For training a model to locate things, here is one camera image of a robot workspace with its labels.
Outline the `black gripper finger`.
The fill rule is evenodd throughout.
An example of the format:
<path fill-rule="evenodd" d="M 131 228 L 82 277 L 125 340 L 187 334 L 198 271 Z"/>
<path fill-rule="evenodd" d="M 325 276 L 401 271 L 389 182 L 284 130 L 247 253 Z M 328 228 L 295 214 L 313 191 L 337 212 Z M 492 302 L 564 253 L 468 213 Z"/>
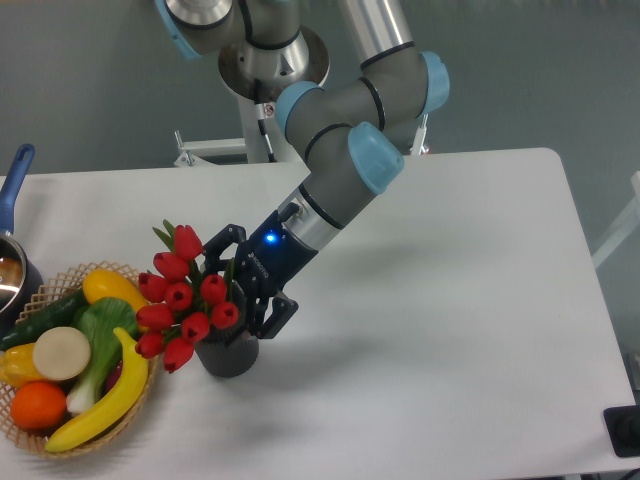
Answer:
<path fill-rule="evenodd" d="M 232 256 L 228 259 L 222 254 L 232 244 L 240 245 L 246 240 L 246 230 L 236 224 L 229 224 L 219 231 L 203 246 L 204 264 L 201 267 L 203 275 L 225 272 L 231 263 L 234 263 L 234 272 L 239 273 L 248 269 L 245 260 L 236 261 Z"/>
<path fill-rule="evenodd" d="M 299 309 L 297 301 L 282 291 L 274 297 L 256 299 L 241 296 L 239 326 L 233 329 L 227 339 L 227 346 L 252 338 L 274 339 Z"/>

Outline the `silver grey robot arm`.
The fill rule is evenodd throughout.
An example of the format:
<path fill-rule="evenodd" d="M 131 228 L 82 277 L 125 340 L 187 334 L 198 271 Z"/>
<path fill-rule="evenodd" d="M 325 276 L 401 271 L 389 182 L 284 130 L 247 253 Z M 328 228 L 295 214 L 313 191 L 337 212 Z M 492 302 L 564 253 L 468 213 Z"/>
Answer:
<path fill-rule="evenodd" d="M 299 20 L 295 1 L 160 1 L 188 57 L 219 55 L 228 88 L 273 103 L 279 129 L 308 176 L 253 232 L 230 225 L 205 246 L 205 269 L 232 267 L 244 321 L 232 340 L 275 337 L 297 310 L 285 284 L 401 172 L 386 130 L 441 107 L 449 95 L 440 58 L 414 45 L 396 1 L 344 1 L 361 76 L 328 90 L 324 45 Z"/>

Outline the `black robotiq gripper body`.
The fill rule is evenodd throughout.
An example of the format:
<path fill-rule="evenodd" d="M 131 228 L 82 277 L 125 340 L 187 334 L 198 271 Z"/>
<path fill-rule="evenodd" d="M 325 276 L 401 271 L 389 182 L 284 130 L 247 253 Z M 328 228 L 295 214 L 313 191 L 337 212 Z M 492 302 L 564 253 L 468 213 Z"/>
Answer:
<path fill-rule="evenodd" d="M 250 235 L 230 225 L 238 244 L 234 275 L 247 298 L 275 297 L 317 254 L 285 225 L 283 215 L 273 211 Z"/>

